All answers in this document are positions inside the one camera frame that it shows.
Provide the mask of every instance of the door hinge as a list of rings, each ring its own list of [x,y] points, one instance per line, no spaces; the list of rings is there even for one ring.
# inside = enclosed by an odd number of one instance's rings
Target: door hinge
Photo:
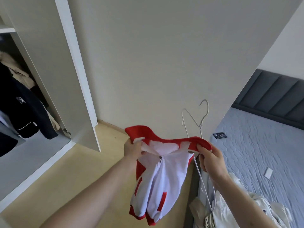
[[[68,131],[66,130],[66,128],[64,128],[63,131],[66,132],[67,134],[69,134],[70,136],[72,136],[71,132],[68,132]]]

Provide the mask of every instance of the wire hanger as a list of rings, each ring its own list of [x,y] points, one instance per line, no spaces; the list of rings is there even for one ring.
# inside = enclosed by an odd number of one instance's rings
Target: wire hanger
[[[203,118],[201,119],[200,124],[198,124],[198,123],[196,122],[196,120],[193,118],[193,116],[190,114],[190,112],[189,112],[186,108],[183,108],[182,111],[181,111],[181,117],[183,118],[183,121],[182,121],[181,124],[185,127],[185,130],[186,130],[186,133],[187,133],[187,137],[189,137],[189,135],[188,135],[188,131],[187,131],[187,127],[186,127],[185,121],[184,121],[184,115],[183,115],[183,112],[184,112],[184,111],[186,111],[186,112],[190,115],[190,117],[192,118],[192,120],[195,122],[196,126],[197,126],[197,127],[199,128],[199,130],[200,130],[199,132],[200,132],[200,134],[201,134],[201,138],[203,138],[203,135],[202,135],[203,121],[204,121],[205,117],[206,117],[206,116],[208,115],[208,113],[209,113],[209,103],[208,103],[208,101],[207,101],[206,99],[204,99],[204,100],[201,101],[200,106],[202,105],[202,103],[203,103],[204,101],[207,103],[207,113],[206,113],[206,114],[203,116]],[[208,194],[207,194],[207,190],[206,190],[206,187],[205,187],[205,184],[204,184],[202,175],[201,175],[201,173],[200,173],[200,171],[199,171],[199,167],[198,167],[198,165],[197,165],[197,162],[196,162],[196,159],[195,159],[195,158],[194,158],[194,162],[195,162],[195,165],[196,165],[196,169],[197,169],[197,171],[198,171],[198,173],[199,173],[200,180],[202,181],[202,184],[203,184],[203,187],[204,187],[204,190],[205,190],[205,191],[203,191],[203,189],[202,189],[202,187],[201,187],[201,191],[207,196],[208,204],[209,204],[209,206],[210,206],[211,211],[214,211],[214,208],[212,208],[212,206],[211,206],[211,204],[210,204],[210,200],[209,200],[209,197],[208,197]],[[214,187],[213,187],[213,193],[214,193],[214,206],[215,206],[215,204],[216,204],[216,198],[215,198],[215,189],[214,189]]]

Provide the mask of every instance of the open door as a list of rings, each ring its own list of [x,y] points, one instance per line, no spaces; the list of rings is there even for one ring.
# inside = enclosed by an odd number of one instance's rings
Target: open door
[[[97,118],[67,0],[1,0],[12,37],[72,141],[100,151]]]

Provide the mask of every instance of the mattress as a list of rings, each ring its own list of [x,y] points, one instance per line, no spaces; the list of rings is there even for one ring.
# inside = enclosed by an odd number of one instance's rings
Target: mattress
[[[248,191],[289,208],[291,227],[304,227],[304,131],[230,108],[215,132],[227,135],[210,141],[222,150],[228,171]],[[270,180],[264,177],[267,168],[273,170]],[[206,181],[207,174],[202,174]],[[211,186],[205,185],[212,195]],[[200,188],[198,197],[206,204]]]

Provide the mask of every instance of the gray upholstered headboard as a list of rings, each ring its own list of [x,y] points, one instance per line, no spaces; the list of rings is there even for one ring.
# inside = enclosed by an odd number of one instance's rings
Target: gray upholstered headboard
[[[232,107],[304,130],[304,80],[256,70]]]

